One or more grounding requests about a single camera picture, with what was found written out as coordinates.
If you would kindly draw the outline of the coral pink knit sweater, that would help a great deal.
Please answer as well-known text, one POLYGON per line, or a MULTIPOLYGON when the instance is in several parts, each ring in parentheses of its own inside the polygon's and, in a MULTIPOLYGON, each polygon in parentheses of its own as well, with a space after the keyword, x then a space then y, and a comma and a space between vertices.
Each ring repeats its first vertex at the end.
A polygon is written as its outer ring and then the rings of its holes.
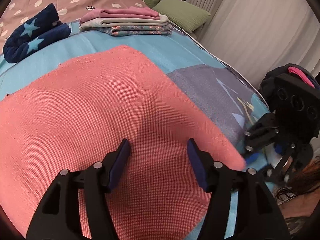
POLYGON ((187 156, 194 138, 233 170, 245 161, 219 128, 144 54, 118 46, 68 60, 1 101, 1 207, 26 234, 64 168, 117 149, 131 155, 106 200, 120 239, 183 239, 206 213, 187 156))

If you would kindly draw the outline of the turquoise grey bed cover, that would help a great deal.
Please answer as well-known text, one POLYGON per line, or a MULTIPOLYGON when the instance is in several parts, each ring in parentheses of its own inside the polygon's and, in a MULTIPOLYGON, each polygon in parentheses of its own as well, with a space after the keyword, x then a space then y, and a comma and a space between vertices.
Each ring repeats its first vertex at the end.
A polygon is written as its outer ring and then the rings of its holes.
MULTIPOLYGON (((224 134, 241 155, 244 130, 267 112, 259 93, 230 66, 200 48, 189 36, 112 37, 98 31, 78 32, 43 48, 19 63, 1 60, 1 101, 64 62, 118 46, 131 47, 152 61, 224 134)), ((183 239, 196 239, 204 217, 183 239)))

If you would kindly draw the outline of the near green pillow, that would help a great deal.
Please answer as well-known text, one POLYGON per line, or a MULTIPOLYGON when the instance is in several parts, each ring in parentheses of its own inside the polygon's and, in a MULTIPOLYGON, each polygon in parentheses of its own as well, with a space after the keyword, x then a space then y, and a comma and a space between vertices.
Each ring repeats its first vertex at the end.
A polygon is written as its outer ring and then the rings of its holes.
POLYGON ((192 33, 210 18, 210 13, 182 0, 161 0, 153 10, 168 17, 188 33, 192 33))

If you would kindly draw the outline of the beige folded garment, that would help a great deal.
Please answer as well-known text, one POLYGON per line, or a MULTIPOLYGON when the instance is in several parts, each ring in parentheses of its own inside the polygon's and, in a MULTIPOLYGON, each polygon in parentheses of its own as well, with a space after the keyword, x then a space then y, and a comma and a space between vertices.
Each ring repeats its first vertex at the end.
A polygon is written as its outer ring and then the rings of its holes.
POLYGON ((79 30, 84 31, 89 28, 109 28, 115 26, 165 26, 168 23, 168 17, 160 15, 159 20, 151 20, 146 18, 95 18, 80 24, 79 30))

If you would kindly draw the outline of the floral patterned folded garment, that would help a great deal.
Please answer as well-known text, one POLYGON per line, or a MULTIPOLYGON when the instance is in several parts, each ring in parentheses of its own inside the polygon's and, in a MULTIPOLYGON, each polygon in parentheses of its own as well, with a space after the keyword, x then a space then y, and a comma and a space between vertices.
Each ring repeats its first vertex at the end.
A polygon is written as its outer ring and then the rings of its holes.
POLYGON ((173 26, 167 24, 165 26, 157 25, 119 25, 114 27, 99 27, 93 30, 106 33, 111 36, 132 36, 132 35, 171 35, 173 26))

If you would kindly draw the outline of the pink folded garment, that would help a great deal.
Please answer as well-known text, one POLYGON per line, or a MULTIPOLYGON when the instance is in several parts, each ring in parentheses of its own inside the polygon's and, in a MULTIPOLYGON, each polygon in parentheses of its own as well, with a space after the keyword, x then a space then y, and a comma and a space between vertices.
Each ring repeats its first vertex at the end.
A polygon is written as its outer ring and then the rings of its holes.
POLYGON ((80 23, 84 23, 95 18, 144 18, 150 20, 159 20, 159 13, 148 8, 129 7, 126 9, 93 9, 82 16, 80 23))

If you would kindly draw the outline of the navy star fleece blanket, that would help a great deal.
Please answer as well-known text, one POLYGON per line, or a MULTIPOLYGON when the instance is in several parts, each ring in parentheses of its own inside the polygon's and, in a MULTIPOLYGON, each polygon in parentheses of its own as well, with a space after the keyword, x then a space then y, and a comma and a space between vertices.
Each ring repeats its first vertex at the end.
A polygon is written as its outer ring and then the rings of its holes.
POLYGON ((51 3, 13 31, 3 46, 4 59, 8 63, 18 63, 70 34, 71 28, 60 21, 51 3))

